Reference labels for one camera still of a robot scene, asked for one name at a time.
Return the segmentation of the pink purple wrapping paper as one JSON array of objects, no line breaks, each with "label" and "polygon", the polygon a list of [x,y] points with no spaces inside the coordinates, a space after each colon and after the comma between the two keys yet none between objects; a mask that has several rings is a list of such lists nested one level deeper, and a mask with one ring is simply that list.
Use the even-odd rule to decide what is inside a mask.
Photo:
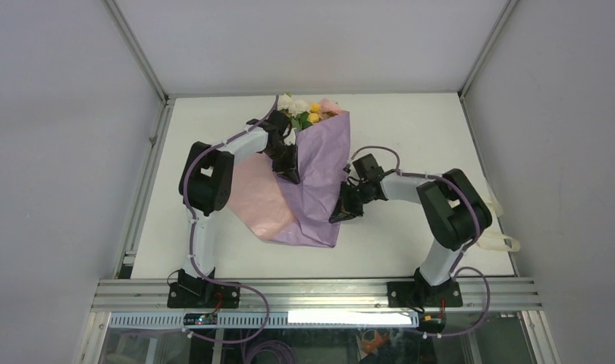
[{"label": "pink purple wrapping paper", "polygon": [[340,225],[329,218],[346,177],[350,129],[343,111],[297,134],[299,184],[277,177],[263,153],[238,163],[228,208],[265,242],[335,247]]}]

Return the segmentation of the white fake flower stem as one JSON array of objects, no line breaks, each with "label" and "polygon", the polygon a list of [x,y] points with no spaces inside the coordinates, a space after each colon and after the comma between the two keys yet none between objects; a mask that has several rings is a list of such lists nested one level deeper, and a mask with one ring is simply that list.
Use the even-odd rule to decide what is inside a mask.
[{"label": "white fake flower stem", "polygon": [[290,125],[295,131],[312,126],[309,119],[312,107],[304,100],[294,99],[286,93],[282,94],[278,97],[277,110],[289,117]]}]

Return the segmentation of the pink fake flower stem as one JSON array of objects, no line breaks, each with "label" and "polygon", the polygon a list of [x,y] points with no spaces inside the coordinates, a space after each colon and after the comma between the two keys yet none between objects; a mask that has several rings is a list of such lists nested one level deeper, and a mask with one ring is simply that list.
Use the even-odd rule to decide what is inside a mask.
[{"label": "pink fake flower stem", "polygon": [[322,99],[319,102],[319,114],[322,120],[340,115],[344,110],[334,101]]}]

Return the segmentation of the cream ribbon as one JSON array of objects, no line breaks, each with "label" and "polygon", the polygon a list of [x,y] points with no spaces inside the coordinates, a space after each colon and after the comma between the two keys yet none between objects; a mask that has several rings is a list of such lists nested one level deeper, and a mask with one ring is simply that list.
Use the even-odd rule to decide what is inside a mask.
[{"label": "cream ribbon", "polygon": [[[494,214],[493,223],[495,223],[497,222],[497,218],[500,218],[504,214],[504,208],[498,201],[490,185],[486,184],[486,186],[488,189],[488,197],[484,202],[489,211]],[[494,228],[494,225],[492,225],[484,230],[477,241],[477,246],[480,249],[488,251],[517,253],[520,251],[521,243],[516,238],[502,233],[500,228]]]}]

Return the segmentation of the yellow fake flower stem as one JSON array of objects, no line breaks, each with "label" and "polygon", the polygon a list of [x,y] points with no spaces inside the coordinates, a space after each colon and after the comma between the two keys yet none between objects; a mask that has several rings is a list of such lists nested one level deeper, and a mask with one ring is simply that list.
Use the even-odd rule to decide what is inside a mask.
[{"label": "yellow fake flower stem", "polygon": [[317,124],[322,119],[321,116],[321,105],[319,103],[311,103],[309,114],[307,116],[307,121],[310,124]]}]

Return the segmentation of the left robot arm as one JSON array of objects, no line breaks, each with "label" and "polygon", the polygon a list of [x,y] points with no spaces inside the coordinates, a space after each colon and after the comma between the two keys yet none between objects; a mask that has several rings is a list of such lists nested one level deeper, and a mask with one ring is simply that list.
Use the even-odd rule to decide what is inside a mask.
[{"label": "left robot arm", "polygon": [[196,280],[185,288],[184,297],[196,308],[208,306],[214,297],[215,231],[218,213],[231,195],[234,167],[255,154],[271,159],[273,173],[294,185],[300,183],[298,152],[285,140],[292,123],[279,111],[269,111],[261,119],[252,119],[244,128],[216,144],[196,142],[182,173],[179,192],[190,223],[189,252],[183,270]]}]

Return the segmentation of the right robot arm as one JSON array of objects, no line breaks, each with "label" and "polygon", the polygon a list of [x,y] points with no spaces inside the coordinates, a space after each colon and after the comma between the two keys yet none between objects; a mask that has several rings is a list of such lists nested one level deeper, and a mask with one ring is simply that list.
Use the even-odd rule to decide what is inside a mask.
[{"label": "right robot arm", "polygon": [[344,169],[354,170],[340,186],[329,222],[363,216],[363,206],[375,200],[405,201],[422,207],[434,237],[424,262],[415,271],[415,301],[432,307],[444,295],[442,284],[451,279],[465,251],[476,244],[493,218],[465,173],[454,168],[442,175],[384,170],[373,154],[366,154]]}]

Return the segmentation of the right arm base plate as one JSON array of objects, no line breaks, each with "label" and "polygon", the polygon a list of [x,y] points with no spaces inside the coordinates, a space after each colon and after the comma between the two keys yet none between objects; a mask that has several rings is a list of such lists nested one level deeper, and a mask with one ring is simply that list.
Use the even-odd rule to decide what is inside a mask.
[{"label": "right arm base plate", "polygon": [[386,283],[388,305],[391,308],[424,309],[462,307],[463,298],[458,282],[451,279],[431,286],[425,280],[389,281]]}]

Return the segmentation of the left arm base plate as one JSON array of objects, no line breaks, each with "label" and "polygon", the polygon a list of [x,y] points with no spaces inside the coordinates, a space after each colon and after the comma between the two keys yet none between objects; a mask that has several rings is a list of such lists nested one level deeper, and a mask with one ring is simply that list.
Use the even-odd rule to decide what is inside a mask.
[{"label": "left arm base plate", "polygon": [[169,309],[237,309],[240,307],[240,288],[199,283],[173,283],[167,300]]}]

